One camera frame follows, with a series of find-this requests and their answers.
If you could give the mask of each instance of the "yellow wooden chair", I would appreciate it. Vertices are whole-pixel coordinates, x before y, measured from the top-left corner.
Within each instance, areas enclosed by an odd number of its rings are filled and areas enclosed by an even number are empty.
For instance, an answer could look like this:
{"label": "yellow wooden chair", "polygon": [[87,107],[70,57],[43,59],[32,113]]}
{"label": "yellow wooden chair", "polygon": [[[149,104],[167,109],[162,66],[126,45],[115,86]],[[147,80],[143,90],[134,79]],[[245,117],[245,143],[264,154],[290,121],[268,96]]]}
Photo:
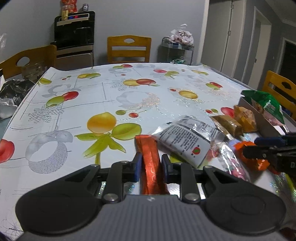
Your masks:
{"label": "yellow wooden chair", "polygon": [[[146,47],[145,50],[113,50],[113,47]],[[110,64],[123,63],[148,63],[150,58],[151,38],[134,35],[113,36],[107,39],[107,55]],[[144,61],[114,61],[114,58],[137,57],[145,58]]]}
{"label": "yellow wooden chair", "polygon": [[[274,86],[284,93],[280,94],[274,90]],[[293,99],[296,99],[296,85],[292,81],[272,71],[268,71],[262,91],[273,95],[282,106],[292,112],[292,119],[296,119],[296,102],[293,102]]]}
{"label": "yellow wooden chair", "polygon": [[44,65],[47,66],[47,68],[55,67],[57,47],[55,45],[48,45],[41,48],[28,49],[17,53],[8,60],[3,61],[0,63],[0,69],[3,69],[5,79],[9,79],[22,73],[22,67],[17,66],[17,63],[23,57],[30,59],[28,64],[36,64],[44,61]]}

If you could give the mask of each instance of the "cardboard box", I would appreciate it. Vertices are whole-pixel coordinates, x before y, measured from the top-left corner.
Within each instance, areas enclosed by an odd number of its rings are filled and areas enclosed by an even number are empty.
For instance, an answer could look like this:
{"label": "cardboard box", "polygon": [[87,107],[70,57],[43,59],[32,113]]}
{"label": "cardboard box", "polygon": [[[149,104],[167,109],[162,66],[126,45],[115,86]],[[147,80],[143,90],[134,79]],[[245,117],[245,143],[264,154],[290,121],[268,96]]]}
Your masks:
{"label": "cardboard box", "polygon": [[[251,106],[246,100],[245,97],[241,97],[238,103],[238,106],[245,107],[248,110],[251,110],[254,113],[255,120],[259,133],[263,137],[280,137],[281,134],[275,129],[263,116],[260,114],[253,106]],[[290,132],[296,132],[296,122],[284,113],[285,124],[288,127]]]}

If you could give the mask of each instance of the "brown snack package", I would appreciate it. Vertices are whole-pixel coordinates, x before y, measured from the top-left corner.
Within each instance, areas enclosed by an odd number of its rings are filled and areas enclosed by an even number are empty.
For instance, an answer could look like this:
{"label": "brown snack package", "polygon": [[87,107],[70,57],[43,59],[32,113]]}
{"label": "brown snack package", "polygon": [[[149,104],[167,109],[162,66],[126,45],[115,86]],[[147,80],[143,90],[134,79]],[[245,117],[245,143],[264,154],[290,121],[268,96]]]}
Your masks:
{"label": "brown snack package", "polygon": [[234,106],[234,119],[243,127],[244,133],[258,130],[254,113],[241,106]]}
{"label": "brown snack package", "polygon": [[213,118],[218,121],[232,136],[239,137],[244,134],[243,127],[229,115],[216,115]]}

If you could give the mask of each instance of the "tablecloth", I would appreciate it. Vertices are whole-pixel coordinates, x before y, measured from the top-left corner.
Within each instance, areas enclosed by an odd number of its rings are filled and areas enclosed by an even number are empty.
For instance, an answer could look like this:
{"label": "tablecloth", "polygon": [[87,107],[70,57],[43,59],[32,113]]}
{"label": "tablecloth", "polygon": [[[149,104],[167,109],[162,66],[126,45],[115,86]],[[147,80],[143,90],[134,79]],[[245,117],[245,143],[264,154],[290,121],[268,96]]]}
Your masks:
{"label": "tablecloth", "polygon": [[[50,68],[13,116],[0,145],[0,231],[18,237],[17,200],[29,190],[93,163],[132,160],[134,137],[182,115],[213,125],[233,116],[242,85],[205,65]],[[267,181],[261,186],[273,191]]]}

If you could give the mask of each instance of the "green plastic bag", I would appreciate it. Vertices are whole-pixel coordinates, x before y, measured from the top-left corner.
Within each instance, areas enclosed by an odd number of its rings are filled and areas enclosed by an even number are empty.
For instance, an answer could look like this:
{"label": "green plastic bag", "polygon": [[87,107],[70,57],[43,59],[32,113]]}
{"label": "green plastic bag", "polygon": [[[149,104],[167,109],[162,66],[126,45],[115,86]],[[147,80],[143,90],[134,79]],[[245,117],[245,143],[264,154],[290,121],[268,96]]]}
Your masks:
{"label": "green plastic bag", "polygon": [[271,94],[264,91],[253,90],[244,90],[241,94],[244,95],[245,100],[272,125],[285,124],[281,105]]}

